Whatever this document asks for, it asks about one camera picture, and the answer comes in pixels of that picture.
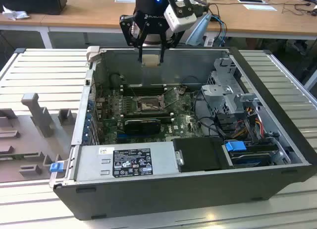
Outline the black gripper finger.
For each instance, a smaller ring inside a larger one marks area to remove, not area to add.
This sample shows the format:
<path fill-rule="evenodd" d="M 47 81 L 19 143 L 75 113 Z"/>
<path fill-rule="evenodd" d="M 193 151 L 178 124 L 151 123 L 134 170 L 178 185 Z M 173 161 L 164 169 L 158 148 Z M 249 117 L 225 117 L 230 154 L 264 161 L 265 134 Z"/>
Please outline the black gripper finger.
<path fill-rule="evenodd" d="M 119 25 L 127 42 L 127 45 L 138 49 L 138 62 L 142 63 L 143 44 L 147 35 L 149 34 L 149 23 L 145 22 L 145 25 L 139 32 L 138 37 L 135 38 L 131 32 L 134 22 L 136 23 L 134 15 L 122 15 L 119 19 Z"/>
<path fill-rule="evenodd" d="M 165 50 L 170 48 L 175 48 L 179 44 L 184 33 L 185 31 L 173 33 L 169 39 L 167 39 L 165 32 L 160 34 L 160 40 L 161 40 L 160 57 L 159 57 L 160 63 L 164 62 Z"/>

